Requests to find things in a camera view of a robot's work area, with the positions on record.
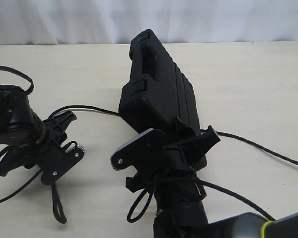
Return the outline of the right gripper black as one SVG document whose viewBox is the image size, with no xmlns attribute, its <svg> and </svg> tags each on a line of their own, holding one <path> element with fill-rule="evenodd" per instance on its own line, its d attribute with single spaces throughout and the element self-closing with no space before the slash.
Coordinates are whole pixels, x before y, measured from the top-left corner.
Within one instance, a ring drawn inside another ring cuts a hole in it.
<svg viewBox="0 0 298 238">
<path fill-rule="evenodd" d="M 199 171 L 207 164 L 206 153 L 220 142 L 215 130 L 209 126 L 205 133 L 196 133 L 191 126 L 180 118 L 174 118 L 174 128 L 166 135 L 162 157 L 150 170 L 138 172 L 126 178 L 126 188 L 131 192 L 144 189 L 155 179 L 168 173 L 179 171 Z"/>
</svg>

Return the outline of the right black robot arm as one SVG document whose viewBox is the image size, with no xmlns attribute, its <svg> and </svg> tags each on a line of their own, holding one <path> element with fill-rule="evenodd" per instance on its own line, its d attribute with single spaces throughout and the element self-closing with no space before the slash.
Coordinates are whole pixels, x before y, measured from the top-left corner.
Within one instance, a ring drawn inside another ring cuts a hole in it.
<svg viewBox="0 0 298 238">
<path fill-rule="evenodd" d="M 126 188 L 140 194 L 131 206 L 127 220 L 138 221 L 133 212 L 143 197 L 156 200 L 153 235 L 156 238 L 298 238 L 298 212 L 274 219 L 249 199 L 221 186 L 203 181 L 195 165 L 220 141 L 211 126 L 195 135 L 183 125 L 184 136 L 171 143 L 166 133 L 147 129 L 111 156 L 113 169 L 134 167 L 136 174 L 126 178 Z M 205 188 L 232 196 L 253 209 L 210 223 L 203 206 Z"/>
</svg>

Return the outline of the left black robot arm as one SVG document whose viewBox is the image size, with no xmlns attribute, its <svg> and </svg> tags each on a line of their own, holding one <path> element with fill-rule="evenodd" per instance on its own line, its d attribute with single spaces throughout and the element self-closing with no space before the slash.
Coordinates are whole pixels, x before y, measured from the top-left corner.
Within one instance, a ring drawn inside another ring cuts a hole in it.
<svg viewBox="0 0 298 238">
<path fill-rule="evenodd" d="M 85 155 L 84 147 L 76 141 L 62 144 L 74 120 L 72 111 L 41 120 L 23 89 L 0 85 L 0 145 L 6 146 L 0 152 L 0 176 L 19 167 L 38 166 L 43 171 L 42 184 L 54 184 Z"/>
</svg>

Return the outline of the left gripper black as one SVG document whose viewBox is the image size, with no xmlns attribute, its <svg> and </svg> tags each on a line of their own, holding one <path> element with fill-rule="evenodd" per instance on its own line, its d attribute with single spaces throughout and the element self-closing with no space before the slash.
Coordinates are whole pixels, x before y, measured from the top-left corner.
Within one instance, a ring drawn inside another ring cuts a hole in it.
<svg viewBox="0 0 298 238">
<path fill-rule="evenodd" d="M 4 124 L 0 128 L 0 176 L 19 167 L 38 166 L 43 174 L 41 182 L 52 185 L 84 156 L 83 146 L 76 141 L 63 146 L 66 130 L 76 120 L 72 111 L 41 120 L 34 112 L 26 113 L 21 121 Z"/>
</svg>

